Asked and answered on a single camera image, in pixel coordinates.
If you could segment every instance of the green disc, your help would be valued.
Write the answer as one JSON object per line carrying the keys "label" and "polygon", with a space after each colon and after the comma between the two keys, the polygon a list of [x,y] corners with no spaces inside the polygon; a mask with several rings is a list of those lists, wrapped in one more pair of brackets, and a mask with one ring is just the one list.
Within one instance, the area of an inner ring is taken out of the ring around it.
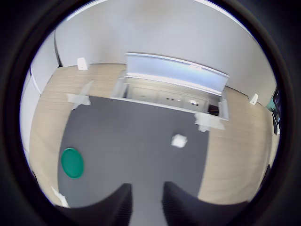
{"label": "green disc", "polygon": [[79,178],[84,171],[84,161],[81,154],[74,148],[66,148],[62,154],[62,166],[71,178]]}

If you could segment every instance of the white wall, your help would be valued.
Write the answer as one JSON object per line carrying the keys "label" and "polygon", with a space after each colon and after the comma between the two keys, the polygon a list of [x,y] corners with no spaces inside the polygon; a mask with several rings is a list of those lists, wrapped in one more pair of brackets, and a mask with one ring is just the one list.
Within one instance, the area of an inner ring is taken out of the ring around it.
{"label": "white wall", "polygon": [[27,86],[24,90],[24,94],[21,100],[20,106],[20,131],[23,148],[29,152],[29,137],[32,127],[32,119],[34,111],[37,107],[40,94],[36,90],[32,77],[30,77]]}
{"label": "white wall", "polygon": [[31,64],[32,77],[40,93],[43,93],[47,82],[57,67],[55,32],[52,32],[41,45]]}
{"label": "white wall", "polygon": [[266,105],[276,87],[271,67],[237,23],[192,0],[109,0],[64,21],[56,30],[63,66],[126,62],[126,52],[181,58],[228,74],[227,85],[259,95]]}
{"label": "white wall", "polygon": [[23,95],[24,95],[24,92],[25,92],[25,89],[26,89],[26,87],[27,87],[27,84],[28,84],[28,82],[29,82],[30,77],[31,77],[30,71],[28,71],[27,74],[26,74],[26,77],[25,77],[25,81],[24,81],[24,85],[23,85],[23,90],[22,90],[21,99],[23,98]]}

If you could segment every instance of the small object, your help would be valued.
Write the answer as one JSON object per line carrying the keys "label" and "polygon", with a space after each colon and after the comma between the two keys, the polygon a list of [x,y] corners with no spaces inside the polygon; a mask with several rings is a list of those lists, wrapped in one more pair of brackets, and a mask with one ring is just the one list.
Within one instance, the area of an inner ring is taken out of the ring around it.
{"label": "small object", "polygon": [[84,171],[84,161],[81,154],[74,148],[66,148],[62,154],[62,167],[71,178],[79,178]]}
{"label": "small object", "polygon": [[182,136],[180,134],[174,135],[171,141],[171,145],[178,148],[184,147],[186,143],[187,143],[187,137]]}
{"label": "small object", "polygon": [[197,114],[194,114],[194,117],[196,118],[194,124],[197,124],[198,130],[202,132],[209,131],[210,127],[215,129],[222,129],[222,130],[225,129],[224,125],[221,123],[220,118],[214,115],[199,112]]}
{"label": "small object", "polygon": [[62,206],[66,208],[70,208],[66,200],[66,197],[63,196],[61,193],[57,192],[53,187],[51,187],[51,189],[54,192],[54,194],[60,199]]}
{"label": "small object", "polygon": [[258,95],[256,93],[254,94],[254,96],[249,97],[249,102],[252,105],[255,105],[257,103],[257,100],[258,100]]}
{"label": "small object", "polygon": [[80,71],[88,70],[88,65],[83,57],[77,59],[77,68]]}
{"label": "small object", "polygon": [[72,106],[72,110],[76,109],[80,105],[91,105],[91,101],[89,96],[87,95],[90,88],[92,87],[94,81],[88,82],[84,87],[81,89],[79,95],[77,94],[70,94],[66,93],[68,102],[74,103]]}

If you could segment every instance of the white block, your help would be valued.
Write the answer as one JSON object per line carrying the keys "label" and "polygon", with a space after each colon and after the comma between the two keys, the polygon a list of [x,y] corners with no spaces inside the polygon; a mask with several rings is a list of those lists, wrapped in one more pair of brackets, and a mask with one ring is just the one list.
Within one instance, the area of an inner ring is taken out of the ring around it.
{"label": "white block", "polygon": [[86,105],[86,106],[91,105],[91,101],[88,95],[77,95],[77,94],[67,93],[67,101],[74,103],[72,110],[76,109],[80,105]]}
{"label": "white block", "polygon": [[88,65],[83,57],[77,59],[77,68],[80,71],[88,70]]}
{"label": "white block", "polygon": [[171,145],[178,148],[184,147],[186,143],[187,143],[187,137],[182,136],[180,134],[174,135],[171,141]]}
{"label": "white block", "polygon": [[255,105],[257,103],[257,100],[258,100],[258,95],[256,93],[254,94],[254,96],[249,97],[249,102],[252,105]]}
{"label": "white block", "polygon": [[198,130],[202,132],[209,131],[209,127],[222,130],[225,129],[224,125],[221,123],[220,117],[203,112],[194,114],[194,117],[196,118],[194,124],[199,125]]}
{"label": "white block", "polygon": [[68,202],[66,200],[66,197],[63,196],[61,193],[57,192],[53,187],[51,187],[52,191],[54,192],[54,194],[60,199],[60,201],[62,202],[62,206],[66,207],[66,208],[70,208],[68,205]]}

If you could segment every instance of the wooden floor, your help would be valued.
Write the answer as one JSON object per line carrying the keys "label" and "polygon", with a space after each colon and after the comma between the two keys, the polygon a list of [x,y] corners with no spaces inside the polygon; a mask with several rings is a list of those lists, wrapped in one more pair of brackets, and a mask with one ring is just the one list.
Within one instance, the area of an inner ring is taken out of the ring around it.
{"label": "wooden floor", "polygon": [[[42,93],[32,121],[29,159],[38,183],[48,197],[62,205],[51,187],[58,190],[58,156],[72,103],[66,93],[79,94],[94,81],[88,95],[109,97],[125,65],[91,65],[87,71],[76,66],[58,68]],[[271,112],[251,105],[247,96],[226,87],[230,120],[225,130],[211,129],[205,173],[199,199],[217,204],[250,200],[255,195],[267,164],[277,148]]]}

